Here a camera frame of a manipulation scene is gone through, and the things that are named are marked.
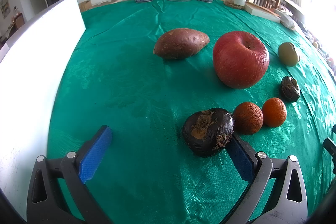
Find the red apple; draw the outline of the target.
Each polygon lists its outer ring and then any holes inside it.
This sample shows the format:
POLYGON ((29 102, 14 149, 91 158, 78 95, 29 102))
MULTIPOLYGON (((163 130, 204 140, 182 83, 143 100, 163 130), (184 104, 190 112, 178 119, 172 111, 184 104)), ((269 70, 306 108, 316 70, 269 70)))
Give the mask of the red apple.
POLYGON ((263 42, 245 31, 231 31, 218 38, 213 49, 218 78, 233 89, 254 86, 269 66, 269 52, 263 42))

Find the orange tangerine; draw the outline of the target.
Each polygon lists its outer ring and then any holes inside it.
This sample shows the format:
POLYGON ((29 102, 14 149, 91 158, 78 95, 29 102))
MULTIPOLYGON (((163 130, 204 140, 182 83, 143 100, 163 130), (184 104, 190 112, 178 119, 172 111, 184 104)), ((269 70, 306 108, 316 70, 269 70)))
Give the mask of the orange tangerine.
POLYGON ((279 127, 286 120, 287 110, 284 102, 280 98, 270 98, 262 106, 264 124, 268 127, 279 127))
POLYGON ((252 102, 239 104, 234 110, 233 119, 234 131, 244 135, 255 134, 261 129, 264 123, 261 109, 252 102))

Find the green satin tablecloth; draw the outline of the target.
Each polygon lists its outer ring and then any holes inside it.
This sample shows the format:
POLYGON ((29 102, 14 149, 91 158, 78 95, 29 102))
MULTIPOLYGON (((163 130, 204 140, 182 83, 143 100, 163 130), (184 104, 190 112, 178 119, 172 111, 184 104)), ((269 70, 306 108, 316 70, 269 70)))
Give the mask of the green satin tablecloth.
POLYGON ((112 221, 220 222, 246 183, 226 151, 207 158, 194 155, 182 126, 200 110, 234 111, 242 102, 262 106, 280 95, 285 76, 298 81, 299 100, 286 105, 283 125, 263 127, 246 140, 270 157, 297 156, 308 211, 315 211, 334 177, 323 141, 335 124, 335 84, 327 63, 303 34, 220 1, 125 1, 82 17, 86 30, 59 86, 47 156, 56 159, 78 150, 108 125, 112 143, 87 187, 112 221), (176 28, 204 32, 210 42, 185 59, 155 55, 159 37, 176 28), (270 54, 266 74, 248 89, 225 86, 214 71, 213 47, 230 31, 253 34, 270 54), (284 42, 292 42, 300 55, 294 67, 278 56, 284 42))

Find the sweet potato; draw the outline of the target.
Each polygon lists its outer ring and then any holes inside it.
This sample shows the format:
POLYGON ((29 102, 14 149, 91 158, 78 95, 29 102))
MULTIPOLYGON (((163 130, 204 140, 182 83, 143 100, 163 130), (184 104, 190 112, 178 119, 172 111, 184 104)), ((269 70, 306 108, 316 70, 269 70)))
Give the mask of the sweet potato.
POLYGON ((199 53, 209 42, 210 38, 204 32, 176 28, 159 37, 153 53, 164 59, 185 59, 199 53))

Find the plastic bag package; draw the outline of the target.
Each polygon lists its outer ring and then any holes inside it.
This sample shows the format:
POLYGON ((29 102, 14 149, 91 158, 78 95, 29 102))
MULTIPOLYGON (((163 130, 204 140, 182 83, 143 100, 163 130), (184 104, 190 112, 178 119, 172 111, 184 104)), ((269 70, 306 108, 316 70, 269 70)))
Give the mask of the plastic bag package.
POLYGON ((295 30, 295 21, 287 13, 280 10, 274 10, 273 12, 280 17, 280 23, 283 26, 292 31, 295 30))

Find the orange tangerine front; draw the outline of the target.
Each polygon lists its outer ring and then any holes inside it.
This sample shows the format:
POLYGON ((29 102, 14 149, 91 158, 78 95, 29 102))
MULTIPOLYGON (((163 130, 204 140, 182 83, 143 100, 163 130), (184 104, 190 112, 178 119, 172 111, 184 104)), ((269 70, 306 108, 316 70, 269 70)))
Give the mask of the orange tangerine front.
POLYGON ((261 109, 252 102, 239 104, 234 110, 233 119, 234 131, 244 135, 255 134, 261 129, 264 123, 261 109))

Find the green fruit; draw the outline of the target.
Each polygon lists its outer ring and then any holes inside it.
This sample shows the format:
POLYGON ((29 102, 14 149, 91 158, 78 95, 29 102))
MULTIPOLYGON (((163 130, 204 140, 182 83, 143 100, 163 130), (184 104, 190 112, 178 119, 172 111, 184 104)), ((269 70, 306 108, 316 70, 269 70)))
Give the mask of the green fruit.
POLYGON ((289 67, 296 66, 300 61, 300 55, 292 42, 284 42, 278 47, 280 60, 289 67))

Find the white book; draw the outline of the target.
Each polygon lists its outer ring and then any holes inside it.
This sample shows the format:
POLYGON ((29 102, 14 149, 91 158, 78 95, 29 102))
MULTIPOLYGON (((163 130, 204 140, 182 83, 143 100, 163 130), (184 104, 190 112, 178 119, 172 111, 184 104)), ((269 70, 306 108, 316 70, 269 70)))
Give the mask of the white book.
POLYGON ((258 16, 260 18, 268 19, 272 22, 280 23, 281 18, 276 13, 266 9, 265 7, 255 5, 254 3, 246 2, 244 10, 251 15, 258 16))

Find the brown cardboard carton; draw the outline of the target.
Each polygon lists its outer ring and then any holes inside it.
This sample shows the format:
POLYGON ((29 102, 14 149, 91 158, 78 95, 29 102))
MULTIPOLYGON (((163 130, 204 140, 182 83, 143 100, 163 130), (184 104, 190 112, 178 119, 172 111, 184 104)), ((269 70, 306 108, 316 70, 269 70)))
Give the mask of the brown cardboard carton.
POLYGON ((79 9, 81 12, 88 11, 92 8, 92 3, 90 0, 79 3, 79 9))

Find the white cardboard box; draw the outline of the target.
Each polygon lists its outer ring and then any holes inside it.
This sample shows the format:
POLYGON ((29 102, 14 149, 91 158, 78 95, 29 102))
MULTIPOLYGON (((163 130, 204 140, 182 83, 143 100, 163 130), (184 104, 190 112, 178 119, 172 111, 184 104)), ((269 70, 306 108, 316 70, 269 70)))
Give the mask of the white cardboard box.
POLYGON ((77 0, 61 0, 17 30, 1 55, 1 190, 21 217, 35 160, 47 153, 60 81, 84 31, 77 0))

